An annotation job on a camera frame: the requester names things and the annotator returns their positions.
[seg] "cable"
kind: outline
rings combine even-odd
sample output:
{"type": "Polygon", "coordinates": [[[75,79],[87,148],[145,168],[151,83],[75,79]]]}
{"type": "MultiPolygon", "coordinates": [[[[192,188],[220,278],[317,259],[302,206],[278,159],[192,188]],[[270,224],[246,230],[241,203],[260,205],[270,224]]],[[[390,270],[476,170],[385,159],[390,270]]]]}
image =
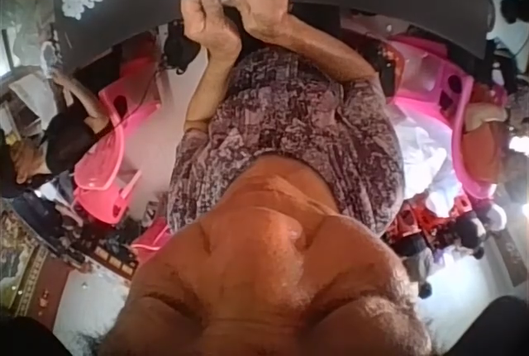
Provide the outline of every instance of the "cable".
{"type": "Polygon", "coordinates": [[[143,95],[141,96],[141,99],[140,99],[140,102],[138,103],[137,107],[132,111],[132,112],[129,112],[126,116],[124,116],[116,125],[114,125],[114,129],[117,128],[119,125],[122,125],[124,121],[126,121],[128,118],[130,118],[131,116],[133,116],[139,109],[140,107],[143,105],[143,103],[145,102],[145,99],[147,97],[147,94],[149,93],[149,88],[150,88],[150,85],[152,84],[152,82],[156,79],[156,75],[158,75],[161,71],[163,70],[163,68],[159,67],[157,68],[154,73],[152,74],[152,76],[149,78],[149,82],[147,83],[146,87],[145,87],[145,90],[143,92],[143,95]]]}

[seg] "light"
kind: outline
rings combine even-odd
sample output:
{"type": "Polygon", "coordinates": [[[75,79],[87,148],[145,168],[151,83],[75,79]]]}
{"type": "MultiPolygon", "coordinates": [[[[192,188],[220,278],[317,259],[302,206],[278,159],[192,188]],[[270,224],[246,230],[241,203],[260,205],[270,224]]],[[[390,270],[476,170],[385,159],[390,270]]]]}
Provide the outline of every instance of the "light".
{"type": "Polygon", "coordinates": [[[509,143],[509,149],[529,155],[529,137],[526,135],[523,137],[513,137],[509,143]]]}

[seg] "orange shirt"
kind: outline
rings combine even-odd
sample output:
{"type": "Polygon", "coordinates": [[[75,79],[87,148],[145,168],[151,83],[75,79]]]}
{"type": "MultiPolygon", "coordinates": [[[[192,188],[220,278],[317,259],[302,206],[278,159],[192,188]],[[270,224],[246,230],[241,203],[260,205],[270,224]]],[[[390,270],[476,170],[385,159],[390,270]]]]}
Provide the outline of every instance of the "orange shirt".
{"type": "Polygon", "coordinates": [[[503,172],[505,125],[487,122],[475,131],[465,133],[461,153],[465,167],[474,180],[497,184],[503,172]]]}

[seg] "patterned shirt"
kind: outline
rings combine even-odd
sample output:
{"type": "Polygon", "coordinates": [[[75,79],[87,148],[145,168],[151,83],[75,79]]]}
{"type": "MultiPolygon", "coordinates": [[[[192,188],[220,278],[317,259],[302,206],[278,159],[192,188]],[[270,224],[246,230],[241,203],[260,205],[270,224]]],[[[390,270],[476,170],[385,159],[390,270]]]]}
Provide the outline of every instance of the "patterned shirt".
{"type": "Polygon", "coordinates": [[[381,235],[403,201],[403,160],[377,83],[340,84],[280,48],[234,69],[208,132],[176,151],[167,219],[176,231],[207,213],[260,156],[303,162],[331,189],[341,214],[381,235]]]}

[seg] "person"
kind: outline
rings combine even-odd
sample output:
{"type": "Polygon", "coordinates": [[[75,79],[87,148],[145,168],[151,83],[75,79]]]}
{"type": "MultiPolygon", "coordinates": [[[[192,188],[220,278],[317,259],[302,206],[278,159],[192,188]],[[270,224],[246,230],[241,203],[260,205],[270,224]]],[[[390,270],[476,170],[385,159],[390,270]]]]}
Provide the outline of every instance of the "person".
{"type": "Polygon", "coordinates": [[[100,355],[430,355],[400,258],[379,239],[403,162],[375,73],[288,14],[227,0],[268,44],[241,50],[218,0],[182,0],[209,61],[188,106],[166,217],[100,355]]]}
{"type": "Polygon", "coordinates": [[[14,198],[26,189],[35,189],[54,176],[74,169],[92,146],[104,137],[112,124],[102,103],[81,83],[53,72],[55,83],[64,88],[69,107],[54,116],[35,145],[22,139],[14,145],[2,143],[0,183],[2,196],[14,198]]]}
{"type": "Polygon", "coordinates": [[[486,239],[486,230],[483,222],[475,211],[467,211],[455,220],[449,221],[434,234],[436,249],[457,249],[464,255],[472,255],[476,259],[484,256],[483,242],[486,239]]]}
{"type": "Polygon", "coordinates": [[[410,281],[418,284],[419,298],[424,300],[431,297],[432,288],[427,279],[432,274],[434,258],[423,234],[416,233],[397,240],[392,244],[392,249],[403,259],[410,281]]]}

